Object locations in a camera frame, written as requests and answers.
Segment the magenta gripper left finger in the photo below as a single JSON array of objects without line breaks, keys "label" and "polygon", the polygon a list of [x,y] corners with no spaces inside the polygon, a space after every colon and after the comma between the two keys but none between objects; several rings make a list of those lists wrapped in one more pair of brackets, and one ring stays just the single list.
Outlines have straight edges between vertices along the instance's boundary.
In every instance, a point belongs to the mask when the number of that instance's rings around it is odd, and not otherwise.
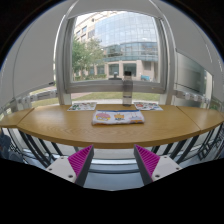
[{"label": "magenta gripper left finger", "polygon": [[90,145],[69,157],[59,157],[50,166],[48,166],[46,170],[56,176],[83,187],[93,155],[94,147]]}]

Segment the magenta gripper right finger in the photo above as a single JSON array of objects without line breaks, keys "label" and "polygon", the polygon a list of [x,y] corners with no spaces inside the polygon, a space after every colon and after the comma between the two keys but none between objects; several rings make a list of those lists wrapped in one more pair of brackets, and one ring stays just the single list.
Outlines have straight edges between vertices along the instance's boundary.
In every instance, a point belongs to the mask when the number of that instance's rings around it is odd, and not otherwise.
[{"label": "magenta gripper right finger", "polygon": [[134,146],[134,156],[145,185],[181,170],[169,156],[158,156],[139,145]]}]

